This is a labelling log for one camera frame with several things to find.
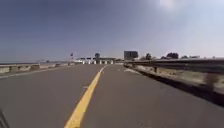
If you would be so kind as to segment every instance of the yellow line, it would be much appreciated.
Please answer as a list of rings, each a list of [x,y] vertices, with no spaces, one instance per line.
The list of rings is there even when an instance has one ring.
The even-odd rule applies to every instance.
[[[95,76],[92,83],[89,85],[87,91],[85,92],[82,99],[79,101],[78,105],[76,106],[75,110],[73,111],[70,119],[66,123],[64,128],[80,128],[81,121],[83,116],[86,112],[86,109],[89,105],[90,99],[92,97],[93,91],[98,83],[100,78],[100,74],[105,67],[103,67]]]

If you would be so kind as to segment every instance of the blue sky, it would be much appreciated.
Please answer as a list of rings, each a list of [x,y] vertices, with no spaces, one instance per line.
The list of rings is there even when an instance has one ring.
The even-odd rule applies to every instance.
[[[224,56],[222,0],[2,0],[0,61]]]

